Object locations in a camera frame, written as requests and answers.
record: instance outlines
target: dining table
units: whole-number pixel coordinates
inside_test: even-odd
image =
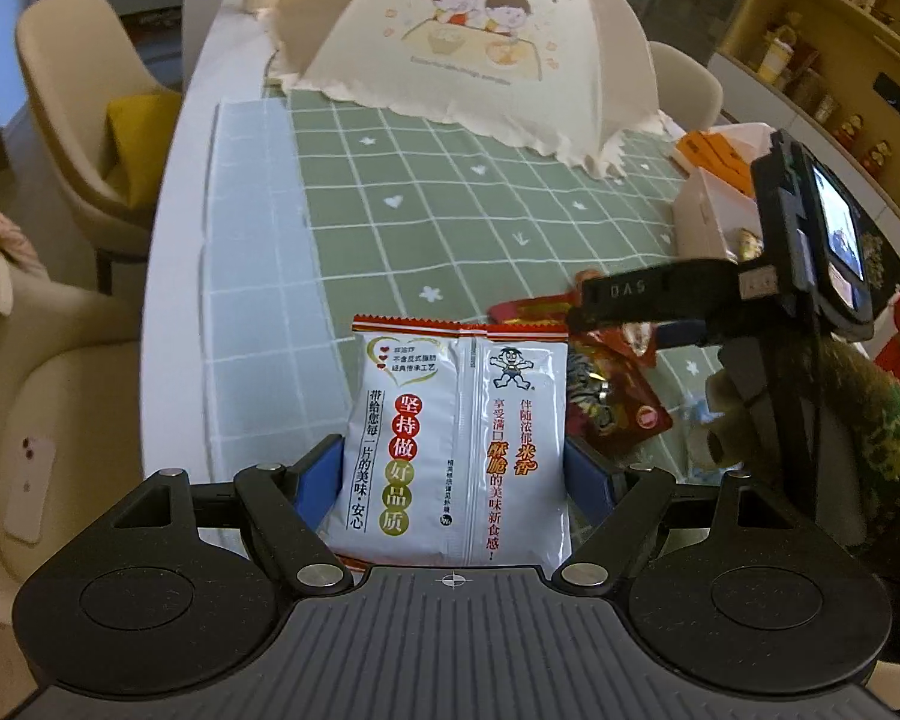
[[[223,0],[164,175],[144,307],[145,475],[192,483],[291,464],[346,432],[354,314],[485,320],[585,269],[676,256],[672,139],[628,133],[624,175],[590,177],[453,122],[330,100],[271,78],[266,20]],[[632,458],[682,478],[682,414],[719,369],[675,349],[646,370],[674,428]]]
[[[145,477],[177,467],[191,483],[211,481],[200,316],[208,167],[218,107],[259,100],[273,55],[242,0],[223,0],[187,88],[154,222],[141,350]]]

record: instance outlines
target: red snack package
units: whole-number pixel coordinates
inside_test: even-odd
[[[583,436],[605,456],[621,455],[663,433],[674,420],[640,368],[590,338],[567,351],[568,435]]]
[[[580,304],[580,285],[588,278],[601,278],[600,271],[580,271],[576,286],[563,295],[546,298],[526,298],[499,303],[490,308],[490,318],[498,324],[564,324],[567,312]],[[592,330],[583,338],[602,343],[617,354],[639,362],[645,367],[656,366],[656,331],[650,322],[630,322],[620,327]]]

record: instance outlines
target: orange box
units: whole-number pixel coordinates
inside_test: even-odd
[[[677,142],[677,151],[691,165],[709,170],[735,190],[754,197],[749,165],[724,136],[689,132]]]

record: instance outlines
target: food cover tent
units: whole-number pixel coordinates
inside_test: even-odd
[[[661,131],[625,0],[281,0],[284,89],[456,122],[603,176],[624,129]]]

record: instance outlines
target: metal screw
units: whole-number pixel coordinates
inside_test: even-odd
[[[610,574],[602,565],[596,565],[593,562],[575,562],[570,563],[560,576],[564,581],[570,584],[576,584],[578,587],[596,587],[610,579]]]
[[[296,572],[296,577],[309,587],[332,587],[343,579],[343,571],[327,562],[315,562],[303,566]]]

